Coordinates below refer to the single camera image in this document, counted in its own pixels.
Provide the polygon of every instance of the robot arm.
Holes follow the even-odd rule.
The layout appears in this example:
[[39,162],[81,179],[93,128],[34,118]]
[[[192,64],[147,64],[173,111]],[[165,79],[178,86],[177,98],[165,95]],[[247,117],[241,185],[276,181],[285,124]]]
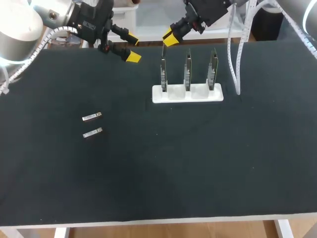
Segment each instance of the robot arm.
[[[170,26],[163,36],[163,41],[167,46],[180,43],[192,29],[202,34],[206,26],[211,26],[228,13],[229,6],[232,4],[241,6],[246,2],[247,0],[184,0],[186,16]],[[277,2],[306,33],[317,39],[317,0],[277,0]]]
[[[43,25],[52,29],[61,26],[73,27],[77,30],[78,34],[76,35],[79,38],[91,44],[94,44],[97,39],[101,39],[100,51],[105,54],[112,52],[124,61],[138,62],[141,58],[130,49],[116,46],[107,39],[108,33],[112,31],[129,43],[134,45],[138,43],[138,39],[128,29],[122,29],[113,24],[113,0],[99,0],[95,7],[86,3],[79,6],[72,0],[29,0],[31,7],[27,3],[19,3],[18,0],[1,1],[0,10],[4,11],[5,14],[11,12],[11,14],[7,14],[10,20],[5,19],[3,14],[0,16],[2,20],[0,23],[0,42],[5,42],[5,44],[0,44],[0,59],[2,58],[2,61],[12,64],[26,60],[41,33],[38,34],[38,30],[36,30],[37,36],[34,36],[32,40],[29,39],[28,35],[35,28],[41,32]],[[25,19],[21,17],[21,12],[24,11],[28,12],[28,15],[25,14],[27,15]],[[33,21],[27,25],[25,21],[28,21],[31,15]]]

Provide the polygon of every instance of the white cable sleeve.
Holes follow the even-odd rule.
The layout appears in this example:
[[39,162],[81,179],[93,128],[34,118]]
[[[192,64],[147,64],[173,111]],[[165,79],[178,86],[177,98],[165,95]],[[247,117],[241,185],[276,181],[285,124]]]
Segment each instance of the white cable sleeve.
[[[46,37],[45,39],[40,43],[40,45],[36,48],[36,50],[33,52],[33,54],[30,56],[30,58],[26,61],[26,63],[14,74],[10,77],[9,82],[12,82],[15,80],[21,73],[23,73],[29,66],[30,64],[35,60],[35,58],[39,55],[41,50],[45,47],[45,45],[48,43],[48,41],[52,38],[52,36],[60,31],[69,31],[71,33],[77,34],[77,30],[73,27],[68,27],[68,26],[62,26],[58,27],[54,30],[52,30]],[[3,84],[0,87],[0,95],[2,94],[3,90],[5,89],[5,84]]]
[[232,26],[233,26],[235,15],[236,15],[236,4],[232,5],[232,10],[231,10],[231,14],[230,14],[227,55],[228,55],[228,63],[229,63],[230,72],[231,72],[231,75],[233,78],[234,86],[237,89],[237,78],[236,78],[236,74],[235,74],[234,69],[233,69],[233,64],[232,64],[232,59],[231,59],[231,32],[232,32]]
[[259,3],[257,6],[257,1],[250,2],[250,10],[249,14],[246,16],[245,21],[245,27],[243,29],[243,35],[240,40],[239,48],[238,48],[238,55],[237,55],[237,64],[236,64],[236,77],[237,77],[237,86],[236,86],[236,92],[238,95],[241,94],[241,77],[240,77],[240,67],[241,67],[241,57],[242,57],[242,51],[243,46],[245,42],[249,41],[250,33],[251,33],[251,27],[253,23],[254,16],[258,13],[258,11],[266,4],[268,4],[268,0],[264,0],[261,3]]
[[6,67],[1,66],[1,68],[5,77],[5,82],[3,83],[3,86],[4,86],[3,92],[7,94],[9,92],[9,83],[10,83],[9,73],[6,70]]
[[301,30],[301,28],[296,24],[296,22],[283,10],[283,8],[276,1],[274,1],[274,4],[276,5],[276,7],[279,8],[279,10],[281,10],[281,12],[285,16],[289,24],[293,27],[294,31],[299,36],[301,41],[304,43],[307,49],[312,53],[312,55],[317,59],[317,50],[309,41],[306,34]]

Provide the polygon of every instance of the white holder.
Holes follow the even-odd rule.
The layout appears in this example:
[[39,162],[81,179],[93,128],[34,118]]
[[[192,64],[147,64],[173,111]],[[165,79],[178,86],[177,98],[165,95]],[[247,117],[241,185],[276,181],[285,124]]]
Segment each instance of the white holder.
[[209,90],[208,81],[201,84],[191,84],[190,92],[186,92],[184,84],[167,86],[167,92],[162,91],[161,85],[152,88],[153,103],[197,103],[197,102],[222,102],[223,93],[220,83],[214,85],[214,90]]

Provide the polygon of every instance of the black fabric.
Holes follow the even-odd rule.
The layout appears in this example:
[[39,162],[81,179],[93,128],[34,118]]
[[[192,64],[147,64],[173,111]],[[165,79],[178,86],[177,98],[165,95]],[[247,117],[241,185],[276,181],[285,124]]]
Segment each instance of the black fabric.
[[[0,97],[0,226],[317,212],[317,62],[246,44],[239,97],[225,45],[190,47],[193,82],[213,47],[224,102],[172,105],[151,100],[161,48],[42,52]],[[168,49],[169,84],[186,50]]]

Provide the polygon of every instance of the floor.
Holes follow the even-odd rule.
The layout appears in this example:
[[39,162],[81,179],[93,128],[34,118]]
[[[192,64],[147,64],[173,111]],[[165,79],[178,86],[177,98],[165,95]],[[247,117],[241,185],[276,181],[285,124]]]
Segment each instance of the floor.
[[[303,238],[315,219],[290,220],[294,238]],[[54,229],[38,229],[39,238],[53,238]],[[69,238],[278,238],[274,221],[219,222],[119,227],[73,228]],[[0,232],[0,238],[6,238]]]

